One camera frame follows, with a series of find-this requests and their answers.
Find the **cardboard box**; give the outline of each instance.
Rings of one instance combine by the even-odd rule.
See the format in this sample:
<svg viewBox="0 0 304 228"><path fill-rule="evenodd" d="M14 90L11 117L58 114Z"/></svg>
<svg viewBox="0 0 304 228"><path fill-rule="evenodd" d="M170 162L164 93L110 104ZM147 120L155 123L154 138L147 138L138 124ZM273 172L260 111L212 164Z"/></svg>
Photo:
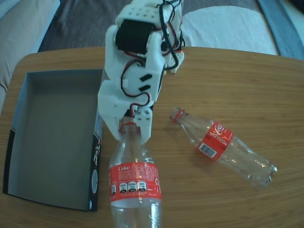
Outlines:
<svg viewBox="0 0 304 228"><path fill-rule="evenodd" d="M3 193L97 211L102 70L26 75L10 132Z"/></svg>

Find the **wooden table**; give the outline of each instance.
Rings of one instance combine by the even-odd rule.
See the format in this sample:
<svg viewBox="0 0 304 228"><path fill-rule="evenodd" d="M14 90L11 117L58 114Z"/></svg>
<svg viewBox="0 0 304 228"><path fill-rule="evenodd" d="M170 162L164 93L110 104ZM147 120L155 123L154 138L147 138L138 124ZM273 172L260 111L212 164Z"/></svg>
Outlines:
<svg viewBox="0 0 304 228"><path fill-rule="evenodd" d="M164 228L304 227L304 62L249 52L185 48L176 76L167 75L154 108L148 142L159 166ZM30 71L101 68L104 48L43 52L18 64L0 118L0 184L14 109ZM234 172L194 151L169 121L175 106L232 129L278 167L274 182L256 190ZM113 227L108 163L116 141L105 128L99 209L86 213L0 195L3 228Z"/></svg>

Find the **empty plastic bottle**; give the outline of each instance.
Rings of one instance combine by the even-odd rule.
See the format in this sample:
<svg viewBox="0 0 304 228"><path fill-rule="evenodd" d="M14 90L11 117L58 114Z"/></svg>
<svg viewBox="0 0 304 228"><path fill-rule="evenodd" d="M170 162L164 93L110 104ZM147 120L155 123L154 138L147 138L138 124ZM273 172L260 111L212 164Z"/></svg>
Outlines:
<svg viewBox="0 0 304 228"><path fill-rule="evenodd" d="M170 118L179 124L197 150L233 169L253 186L261 188L272 181L277 167L218 122L189 115L179 108L175 108Z"/></svg>
<svg viewBox="0 0 304 228"><path fill-rule="evenodd" d="M121 140L110 161L110 200L115 228L160 228L158 169L132 118L120 125Z"/></svg>

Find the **bottle bottom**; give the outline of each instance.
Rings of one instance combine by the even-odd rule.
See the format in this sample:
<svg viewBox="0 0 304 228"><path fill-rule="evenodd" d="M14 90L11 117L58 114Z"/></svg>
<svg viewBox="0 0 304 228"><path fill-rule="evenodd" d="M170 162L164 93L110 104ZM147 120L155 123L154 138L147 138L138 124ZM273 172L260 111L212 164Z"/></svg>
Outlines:
<svg viewBox="0 0 304 228"><path fill-rule="evenodd" d="M125 199L111 203L115 228L160 228L160 199Z"/></svg>

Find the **white 3d-printed robot hand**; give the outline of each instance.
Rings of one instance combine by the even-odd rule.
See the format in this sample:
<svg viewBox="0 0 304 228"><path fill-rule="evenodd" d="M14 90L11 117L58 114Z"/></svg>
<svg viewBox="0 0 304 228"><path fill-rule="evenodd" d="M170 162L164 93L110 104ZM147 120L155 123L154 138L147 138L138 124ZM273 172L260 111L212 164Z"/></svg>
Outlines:
<svg viewBox="0 0 304 228"><path fill-rule="evenodd" d="M176 73L184 60L182 5L183 0L133 0L106 33L108 79L98 93L98 110L117 140L124 116L135 118L144 142L151 136L163 76Z"/></svg>

